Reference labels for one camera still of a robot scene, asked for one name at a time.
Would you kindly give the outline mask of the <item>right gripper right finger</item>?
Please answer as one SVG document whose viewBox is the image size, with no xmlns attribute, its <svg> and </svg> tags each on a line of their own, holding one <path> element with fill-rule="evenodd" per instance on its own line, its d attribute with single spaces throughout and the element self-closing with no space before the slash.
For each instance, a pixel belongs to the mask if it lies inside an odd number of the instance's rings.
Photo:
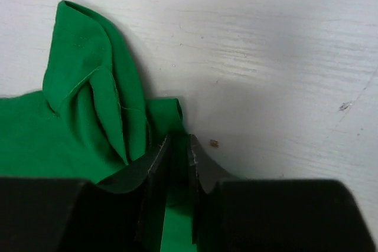
<svg viewBox="0 0 378 252">
<path fill-rule="evenodd" d="M 188 177 L 198 251 L 376 251 L 351 191 L 335 179 L 245 179 L 191 135 Z"/>
</svg>

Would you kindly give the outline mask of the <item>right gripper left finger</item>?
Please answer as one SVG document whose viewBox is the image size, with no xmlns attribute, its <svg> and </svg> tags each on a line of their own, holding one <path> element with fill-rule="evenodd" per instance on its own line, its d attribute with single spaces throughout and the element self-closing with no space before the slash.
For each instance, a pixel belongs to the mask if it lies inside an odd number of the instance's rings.
<svg viewBox="0 0 378 252">
<path fill-rule="evenodd" d="M 160 251 L 172 139 L 95 184 L 1 178 L 2 251 Z"/>
</svg>

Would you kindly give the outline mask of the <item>green t-shirt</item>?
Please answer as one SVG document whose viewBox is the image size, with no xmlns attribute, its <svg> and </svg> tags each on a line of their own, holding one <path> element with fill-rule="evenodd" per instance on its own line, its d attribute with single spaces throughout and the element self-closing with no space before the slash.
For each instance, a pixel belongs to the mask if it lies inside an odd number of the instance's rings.
<svg viewBox="0 0 378 252">
<path fill-rule="evenodd" d="M 1 99 L 1 175 L 93 182 L 172 136 L 162 251 L 196 251 L 187 185 L 188 133 L 176 98 L 146 99 L 122 34 L 84 6 L 57 6 L 43 87 Z"/>
</svg>

